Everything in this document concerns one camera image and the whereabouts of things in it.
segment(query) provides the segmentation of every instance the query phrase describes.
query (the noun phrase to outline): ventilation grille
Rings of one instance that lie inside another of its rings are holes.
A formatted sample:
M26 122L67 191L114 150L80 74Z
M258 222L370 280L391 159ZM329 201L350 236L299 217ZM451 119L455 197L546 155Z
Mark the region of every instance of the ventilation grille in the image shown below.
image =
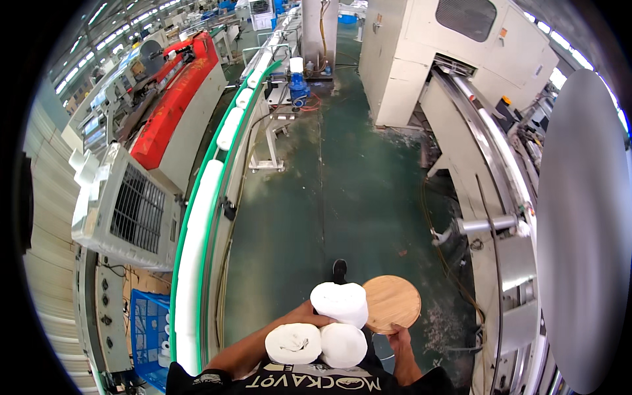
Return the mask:
M496 19L496 7L488 0L439 0L437 22L474 41L487 40Z
M250 3L250 11L256 14L263 14L270 11L270 4L267 0L253 1Z
M157 253L163 208L164 193L128 163L116 198L110 233Z

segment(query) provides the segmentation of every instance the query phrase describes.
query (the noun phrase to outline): blue bin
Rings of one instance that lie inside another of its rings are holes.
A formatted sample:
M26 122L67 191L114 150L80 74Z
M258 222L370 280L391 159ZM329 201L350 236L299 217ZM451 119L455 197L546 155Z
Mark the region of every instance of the blue bin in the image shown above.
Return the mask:
M355 15L338 15L338 22L340 23L347 23L348 25L351 25L356 23L357 20L358 18Z
M131 291L131 349L138 376L154 388L165 392L169 368L158 365L162 342L169 337L164 326L169 311L169 295Z

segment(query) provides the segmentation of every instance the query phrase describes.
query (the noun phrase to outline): machine window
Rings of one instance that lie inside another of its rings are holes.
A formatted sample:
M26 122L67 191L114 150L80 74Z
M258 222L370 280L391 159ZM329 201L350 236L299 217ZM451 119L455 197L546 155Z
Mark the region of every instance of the machine window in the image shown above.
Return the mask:
M474 41L487 40L496 19L496 7L488 0L439 0L437 22Z

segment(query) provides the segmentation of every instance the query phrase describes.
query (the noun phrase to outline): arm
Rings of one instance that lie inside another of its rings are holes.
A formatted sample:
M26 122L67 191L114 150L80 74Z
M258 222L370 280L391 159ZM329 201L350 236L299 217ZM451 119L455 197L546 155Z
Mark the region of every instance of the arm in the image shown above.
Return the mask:
M313 313L312 302L307 300L296 309L283 317L272 321L270 324L250 334L237 343L224 348L213 358L206 369L220 369L230 374L233 380L239 379L250 373L265 356L265 337L279 325L301 322L321 327L334 322L324 315Z
M395 376L401 386L409 386L422 378L422 371L415 362L413 348L410 345L408 329L397 324L391 324L397 333L387 335L389 344L395 354Z

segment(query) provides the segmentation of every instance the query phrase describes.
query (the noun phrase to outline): round wooden board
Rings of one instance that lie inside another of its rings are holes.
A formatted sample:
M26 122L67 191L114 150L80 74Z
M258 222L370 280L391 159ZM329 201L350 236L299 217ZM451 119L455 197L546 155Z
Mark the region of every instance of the round wooden board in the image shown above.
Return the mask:
M393 334L391 323L409 328L422 311L419 292L398 276L379 276L362 286L367 292L367 327L380 334Z

